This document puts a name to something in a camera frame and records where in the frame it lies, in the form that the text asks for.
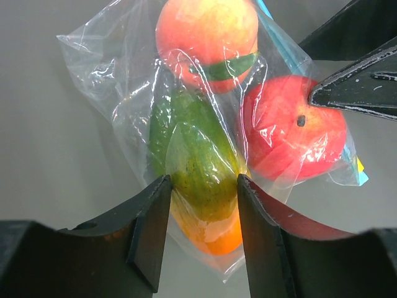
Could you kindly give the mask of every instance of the red apple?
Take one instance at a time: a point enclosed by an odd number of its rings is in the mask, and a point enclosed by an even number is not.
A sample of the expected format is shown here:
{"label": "red apple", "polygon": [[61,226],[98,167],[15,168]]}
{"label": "red apple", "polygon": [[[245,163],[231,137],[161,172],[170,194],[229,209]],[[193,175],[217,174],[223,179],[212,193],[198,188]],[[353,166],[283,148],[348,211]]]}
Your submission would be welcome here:
{"label": "red apple", "polygon": [[308,105],[312,79],[283,76],[250,91],[241,108],[248,164],[263,177],[302,181],[341,159],[346,122],[339,110]]}

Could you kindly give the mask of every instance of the clear plastic bag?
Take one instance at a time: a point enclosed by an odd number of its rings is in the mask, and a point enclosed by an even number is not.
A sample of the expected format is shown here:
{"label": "clear plastic bag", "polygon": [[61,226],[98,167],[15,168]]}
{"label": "clear plastic bag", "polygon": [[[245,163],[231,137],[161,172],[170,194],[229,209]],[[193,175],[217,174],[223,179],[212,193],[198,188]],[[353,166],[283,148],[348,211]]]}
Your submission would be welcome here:
{"label": "clear plastic bag", "polygon": [[244,262],[239,173],[283,202],[313,177],[359,183],[342,113],[307,105],[316,68],[258,3],[116,0],[58,36],[141,186],[171,175],[169,234],[224,281]]}

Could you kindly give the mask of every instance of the gray surface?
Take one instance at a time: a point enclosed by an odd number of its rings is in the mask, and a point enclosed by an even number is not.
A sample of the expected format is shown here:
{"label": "gray surface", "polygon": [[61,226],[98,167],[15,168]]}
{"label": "gray surface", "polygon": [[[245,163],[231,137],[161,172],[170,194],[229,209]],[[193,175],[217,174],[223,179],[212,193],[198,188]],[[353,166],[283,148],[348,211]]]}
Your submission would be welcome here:
{"label": "gray surface", "polygon": [[[112,128],[75,90],[55,38],[85,23],[108,1],[1,4],[0,219],[35,219],[72,228],[138,191]],[[269,1],[269,8],[299,42],[346,2],[277,0]],[[342,64],[321,66],[331,73]],[[396,226],[397,123],[346,116],[370,181],[358,188],[315,179],[297,186],[288,204],[349,231]],[[163,265],[156,298],[249,297],[244,268],[224,285],[171,239]]]}

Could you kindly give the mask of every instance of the fake fruit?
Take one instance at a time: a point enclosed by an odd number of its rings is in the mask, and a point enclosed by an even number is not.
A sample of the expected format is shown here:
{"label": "fake fruit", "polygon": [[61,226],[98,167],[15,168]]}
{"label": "fake fruit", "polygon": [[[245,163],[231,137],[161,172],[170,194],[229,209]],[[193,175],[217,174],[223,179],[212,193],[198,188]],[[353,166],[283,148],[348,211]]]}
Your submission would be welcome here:
{"label": "fake fruit", "polygon": [[[161,59],[184,83],[226,93],[253,65],[255,59],[248,65],[235,59],[257,52],[257,31],[257,14],[248,0],[168,0],[156,26],[156,44]],[[216,79],[202,71],[223,61]]]}
{"label": "fake fruit", "polygon": [[171,214],[186,237],[213,255],[236,249],[237,177],[248,170],[204,96],[163,96],[153,108],[148,148],[156,175],[171,175]]}
{"label": "fake fruit", "polygon": [[240,116],[248,164],[263,177],[302,181],[341,159],[346,123],[341,111],[308,105],[316,84],[302,76],[283,76],[245,97]]}

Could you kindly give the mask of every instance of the papaya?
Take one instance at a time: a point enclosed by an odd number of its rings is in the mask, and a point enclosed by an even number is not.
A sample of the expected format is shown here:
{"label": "papaya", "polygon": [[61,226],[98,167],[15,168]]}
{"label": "papaya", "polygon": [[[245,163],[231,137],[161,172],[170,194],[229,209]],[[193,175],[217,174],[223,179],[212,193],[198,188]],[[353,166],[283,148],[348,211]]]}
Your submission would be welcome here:
{"label": "papaya", "polygon": [[148,148],[154,173],[171,176],[171,214],[186,237],[213,255],[237,248],[237,176],[248,169],[205,96],[175,89],[159,99]]}

